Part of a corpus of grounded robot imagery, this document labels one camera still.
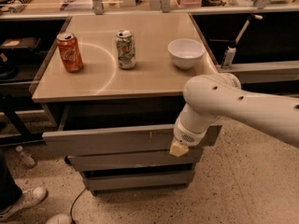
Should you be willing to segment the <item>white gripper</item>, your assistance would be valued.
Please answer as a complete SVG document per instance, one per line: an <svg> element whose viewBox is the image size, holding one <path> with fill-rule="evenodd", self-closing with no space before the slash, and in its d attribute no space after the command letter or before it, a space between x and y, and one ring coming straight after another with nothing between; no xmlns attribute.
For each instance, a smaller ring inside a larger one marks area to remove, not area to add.
<svg viewBox="0 0 299 224"><path fill-rule="evenodd" d="M174 125L175 138L171 143L169 153L175 157L181 157L189 152L188 147L197 146L205 135L206 133L193 133L188 131L180 119L177 119Z"/></svg>

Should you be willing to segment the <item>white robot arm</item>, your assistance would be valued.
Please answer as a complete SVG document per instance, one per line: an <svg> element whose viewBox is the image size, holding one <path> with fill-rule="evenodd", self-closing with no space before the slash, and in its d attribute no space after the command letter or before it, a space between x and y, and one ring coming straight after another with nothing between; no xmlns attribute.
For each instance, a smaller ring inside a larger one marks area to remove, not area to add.
<svg viewBox="0 0 299 224"><path fill-rule="evenodd" d="M235 119L294 147L299 147L299 99L243 91L229 73L201 75L187 81L185 106L174 125L170 154L180 157L199 145L220 117Z"/></svg>

